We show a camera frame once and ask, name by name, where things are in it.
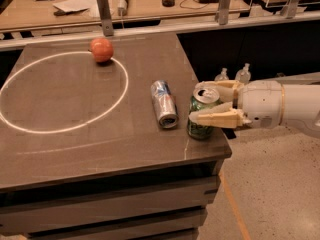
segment silver can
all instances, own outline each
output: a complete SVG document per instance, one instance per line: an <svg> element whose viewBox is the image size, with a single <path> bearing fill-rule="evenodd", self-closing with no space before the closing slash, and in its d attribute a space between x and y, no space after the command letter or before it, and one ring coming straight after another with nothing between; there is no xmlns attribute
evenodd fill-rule
<svg viewBox="0 0 320 240"><path fill-rule="evenodd" d="M159 125L162 128L176 126L179 117L168 83L164 80L155 81L151 85L151 96Z"/></svg>
<svg viewBox="0 0 320 240"><path fill-rule="evenodd" d="M190 99L190 109L189 113L193 111L199 111L206 108L213 108L220 104L220 95L215 89L210 88L195 88L193 95ZM213 127L212 126L203 126L191 122L188 119L188 134L195 139L207 139L211 136Z"/></svg>

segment concrete floor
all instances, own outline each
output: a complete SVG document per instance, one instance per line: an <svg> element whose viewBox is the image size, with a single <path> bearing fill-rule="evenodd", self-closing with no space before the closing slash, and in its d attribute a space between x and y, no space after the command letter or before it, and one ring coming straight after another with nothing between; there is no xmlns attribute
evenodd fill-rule
<svg viewBox="0 0 320 240"><path fill-rule="evenodd" d="M285 127L236 135L197 240L320 239L320 139Z"/></svg>

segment cable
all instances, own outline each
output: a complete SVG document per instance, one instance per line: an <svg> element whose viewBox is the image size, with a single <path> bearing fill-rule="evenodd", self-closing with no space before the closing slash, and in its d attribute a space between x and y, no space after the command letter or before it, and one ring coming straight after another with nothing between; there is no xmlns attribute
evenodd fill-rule
<svg viewBox="0 0 320 240"><path fill-rule="evenodd" d="M124 29L124 22L123 22L123 15L122 15L122 10L121 10L121 25L122 25L122 29Z"/></svg>
<svg viewBox="0 0 320 240"><path fill-rule="evenodd" d="M179 4L179 5L180 5L180 8L199 10L199 9L202 9L202 8L204 8L204 7L206 7L206 6L209 5L209 4L205 4L204 6L201 6L201 7L188 7L188 6L183 6L182 4L185 3L186 1L188 1L188 0L183 0L183 1L180 2L180 4Z"/></svg>

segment drawer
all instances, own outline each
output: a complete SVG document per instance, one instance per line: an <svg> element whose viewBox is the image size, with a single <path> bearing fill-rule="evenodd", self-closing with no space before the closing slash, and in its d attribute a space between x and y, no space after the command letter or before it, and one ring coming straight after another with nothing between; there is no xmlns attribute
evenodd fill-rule
<svg viewBox="0 0 320 240"><path fill-rule="evenodd" d="M51 232L49 235L32 236L33 240L124 240L124 239L180 239L181 231L203 225L205 209L194 208L164 214L135 217L117 223L88 225L69 232Z"/></svg>
<svg viewBox="0 0 320 240"><path fill-rule="evenodd" d="M90 184L94 185L92 182L86 185L79 183L77 187L71 184L68 188L87 187L92 192L73 190L71 193L56 194L53 198L50 195L48 197L48 193L42 194L42 198L37 195L41 195L41 191L51 191L55 195L55 188L28 191L20 198L7 198L3 202L0 207L0 233L10 235L71 228L189 207L204 207L212 202L220 184L219 178L201 175L199 170L194 175L184 173L188 176L180 175L179 180L170 174L166 174L166 177L162 173L158 176L149 175L150 184L148 180L143 180L143 184L138 183L146 175L137 174L126 175L121 181L99 181L92 189L89 187ZM125 180L129 179L135 183L126 184ZM114 181L117 186L110 187Z"/></svg>

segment dark table surface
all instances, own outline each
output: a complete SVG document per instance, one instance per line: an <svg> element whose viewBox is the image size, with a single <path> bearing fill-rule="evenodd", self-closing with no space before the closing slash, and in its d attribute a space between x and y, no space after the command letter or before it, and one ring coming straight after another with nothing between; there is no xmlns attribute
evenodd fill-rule
<svg viewBox="0 0 320 240"><path fill-rule="evenodd" d="M187 134L197 79L176 35L110 40L115 60L103 65L91 40L26 46L1 90L0 192L231 156L220 129L204 141ZM153 110L159 79L178 108L173 129Z"/></svg>

